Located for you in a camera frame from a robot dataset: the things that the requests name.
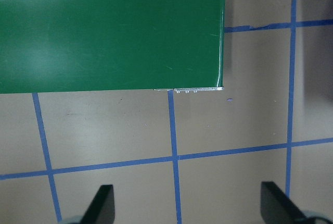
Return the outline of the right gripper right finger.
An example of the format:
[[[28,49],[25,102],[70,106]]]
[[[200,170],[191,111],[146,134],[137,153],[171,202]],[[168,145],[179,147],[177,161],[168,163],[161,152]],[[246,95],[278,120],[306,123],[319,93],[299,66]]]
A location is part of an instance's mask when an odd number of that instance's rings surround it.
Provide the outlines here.
[[[305,223],[304,213],[273,181],[261,182],[260,214],[265,223]]]

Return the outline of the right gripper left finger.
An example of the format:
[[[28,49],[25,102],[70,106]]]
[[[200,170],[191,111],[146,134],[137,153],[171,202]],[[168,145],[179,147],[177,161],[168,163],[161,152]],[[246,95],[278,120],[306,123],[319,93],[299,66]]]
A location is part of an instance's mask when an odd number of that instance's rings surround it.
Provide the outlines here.
[[[113,185],[101,185],[81,219],[81,223],[114,223],[115,203]]]

